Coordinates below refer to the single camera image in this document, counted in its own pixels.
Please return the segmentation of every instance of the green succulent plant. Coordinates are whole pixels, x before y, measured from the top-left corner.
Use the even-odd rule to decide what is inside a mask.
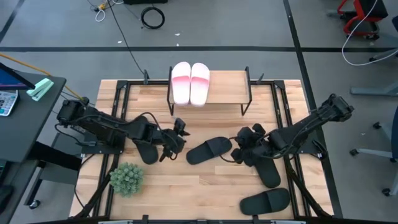
[[[111,172],[110,184],[117,194],[130,197],[140,191],[143,180],[144,171],[137,165],[125,162]]]

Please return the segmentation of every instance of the red chair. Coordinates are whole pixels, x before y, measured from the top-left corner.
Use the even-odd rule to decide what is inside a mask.
[[[341,8],[346,4],[347,0],[343,0],[337,9],[340,19],[346,21],[344,32],[350,34],[351,31],[363,20],[372,9],[376,0],[354,0],[355,11],[345,12]],[[379,38],[379,26],[376,22],[388,16],[387,9],[382,0],[378,0],[370,15],[364,22],[354,31],[353,35],[365,36],[367,39],[377,40]]]

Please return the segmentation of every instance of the slipper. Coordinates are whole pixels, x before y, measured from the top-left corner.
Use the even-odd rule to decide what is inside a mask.
[[[148,123],[148,119],[144,116],[138,117],[136,121]],[[139,142],[134,140],[133,143],[137,146],[142,161],[144,161],[148,165],[154,164],[157,161],[159,155],[157,153],[156,146],[153,146],[147,142]]]
[[[187,105],[190,94],[191,66],[188,62],[180,62],[172,70],[172,88],[174,103]]]
[[[274,188],[279,186],[280,175],[273,159],[258,158],[254,162],[254,167],[256,168],[262,183],[266,187]]]
[[[191,71],[191,104],[193,106],[205,105],[209,84],[209,69],[202,63],[195,63]]]
[[[191,165],[199,164],[227,153],[231,148],[232,143],[228,138],[212,138],[187,152],[187,161]]]
[[[239,206],[245,215],[260,215],[280,212],[287,208],[289,203],[289,191],[279,188],[244,198]]]

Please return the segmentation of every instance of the gray floor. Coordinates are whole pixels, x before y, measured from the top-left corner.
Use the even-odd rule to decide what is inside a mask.
[[[340,0],[289,0],[302,47],[341,47],[345,41],[339,20],[325,16]],[[384,0],[390,16],[380,23],[383,33],[398,36],[391,18],[398,15],[395,0]],[[2,27],[16,0],[0,2]],[[127,6],[137,15],[146,5]],[[115,6],[116,17],[130,46],[263,46],[293,47],[289,23],[282,1],[278,0],[170,0],[159,5],[166,16],[159,30],[141,29],[139,21],[122,5]],[[84,0],[25,1],[0,47],[114,47],[124,46],[111,11],[97,23],[95,13]],[[349,47],[398,47],[383,36],[376,42],[353,39]],[[6,52],[53,75],[65,77],[68,85],[93,102],[104,78],[140,78],[128,52]],[[203,62],[212,70],[235,70],[249,66],[251,76],[269,79],[301,79],[295,52],[134,52],[151,78],[167,78],[168,67],[182,60]],[[366,62],[372,54],[351,53],[354,62]],[[392,122],[397,99],[351,96],[351,86],[382,86],[397,80],[397,60],[352,67],[338,53],[304,53],[315,100],[319,105],[329,94],[337,93],[355,107],[345,123],[330,123],[323,128],[336,187],[345,218],[396,221],[398,197],[387,198],[381,189],[389,187],[398,169],[387,159],[368,155],[352,158],[354,147],[389,150],[382,134],[371,128],[376,121]],[[18,64],[0,62],[22,71]],[[57,103],[54,110],[60,108]],[[52,114],[39,141],[51,144],[55,136]],[[66,218],[73,197],[73,186],[44,182],[37,199],[43,202],[36,210],[20,206],[12,223],[29,223]]]

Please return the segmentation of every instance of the pink and white slipper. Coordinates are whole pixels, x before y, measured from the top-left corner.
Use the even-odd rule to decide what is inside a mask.
[[[191,104],[203,106],[207,100],[210,84],[210,71],[202,63],[195,63],[191,71]]]
[[[176,64],[172,70],[172,88],[174,103],[187,105],[189,103],[191,66],[188,62]]]

